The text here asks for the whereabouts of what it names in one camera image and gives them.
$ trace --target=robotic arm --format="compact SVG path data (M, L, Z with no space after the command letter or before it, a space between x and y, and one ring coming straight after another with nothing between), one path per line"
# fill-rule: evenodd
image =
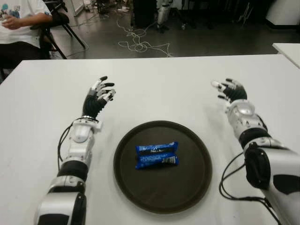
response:
M231 103L227 117L243 148L248 182L261 189L281 224L300 225L300 156L271 137L244 87L226 81L211 85Z
M96 117L104 106L113 99L115 90L100 78L90 89L84 104L82 116L65 130L58 146L68 135L71 127L70 146L67 157L62 160L57 177L53 179L48 193L40 203L34 219L35 225L83 225L85 224L86 197L85 181L89 171L94 145L94 134L100 130Z

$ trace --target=snack package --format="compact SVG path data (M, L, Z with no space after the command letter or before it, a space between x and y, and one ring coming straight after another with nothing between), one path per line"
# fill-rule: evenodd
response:
M145 168L156 164L178 165L178 157L175 154L178 142L148 146L136 146L137 165L136 169Z

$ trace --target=brown tray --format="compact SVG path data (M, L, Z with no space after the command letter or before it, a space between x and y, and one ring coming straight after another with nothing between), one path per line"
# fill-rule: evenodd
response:
M171 142L178 142L177 166L135 169L135 146ZM210 155L200 138L169 121L152 121L130 130L117 147L113 166L124 195L137 206L159 214L180 212L198 203L212 174Z

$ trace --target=white table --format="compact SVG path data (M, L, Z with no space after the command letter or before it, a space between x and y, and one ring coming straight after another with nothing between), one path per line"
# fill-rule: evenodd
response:
M300 68L300 44L295 43L274 43L272 45L278 53L283 54L295 66Z
M270 134L299 152L299 70L282 55L23 61L0 85L0 224L32 224L57 173L59 137L81 115L89 87L102 75L116 83L117 95L105 107L103 130L96 136L87 180L87 225L275 224L261 204L231 202L218 193L221 173L241 147L210 81L232 77L243 83ZM206 196L175 215L136 207L114 180L119 141L151 120L190 128L210 152L213 176ZM226 186L236 195L261 195L247 183L245 171Z

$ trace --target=chair leg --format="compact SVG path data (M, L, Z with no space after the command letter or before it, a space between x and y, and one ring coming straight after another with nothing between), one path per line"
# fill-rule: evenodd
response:
M61 49L57 46L57 44L55 43L55 41L53 40L51 35L47 32L45 33L45 35L47 36L47 38L49 38L49 40L51 41L51 44L54 45L55 49L60 53L62 58L66 60L67 59L66 56L64 55L64 53L62 53Z
M70 28L68 24L65 24L65 26L69 29L69 31L73 34L73 36L77 39L77 41L81 44L81 46L86 49L86 46L83 44L81 39L74 33L74 31Z
M70 35L70 37L72 37L71 32L65 27L65 25L62 25L62 27L66 30L66 32Z

